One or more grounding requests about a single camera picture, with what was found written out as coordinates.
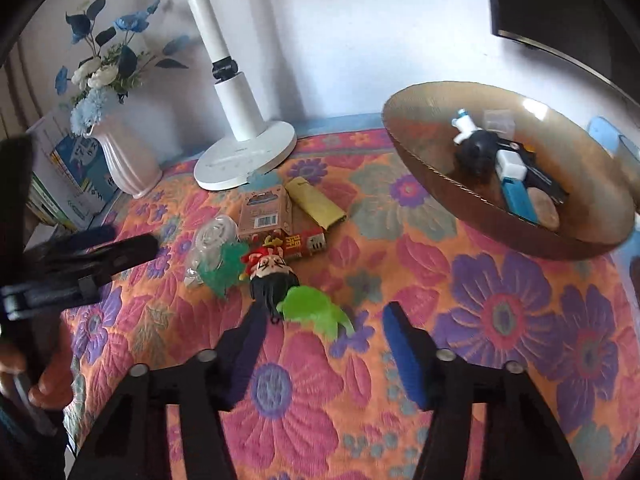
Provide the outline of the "person's left hand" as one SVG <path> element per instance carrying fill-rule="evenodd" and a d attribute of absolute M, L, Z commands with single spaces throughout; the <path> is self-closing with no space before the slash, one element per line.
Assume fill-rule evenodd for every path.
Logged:
<path fill-rule="evenodd" d="M 72 335 L 68 327 L 60 325 L 58 348 L 39 378 L 37 385 L 28 393 L 29 402 L 36 408 L 46 411 L 61 411 L 72 402 L 74 393 L 72 383 L 74 375 L 70 370 L 72 364 Z M 15 375 L 26 370 L 26 361 L 21 352 L 9 341 L 1 341 L 1 394 L 10 395 Z"/>

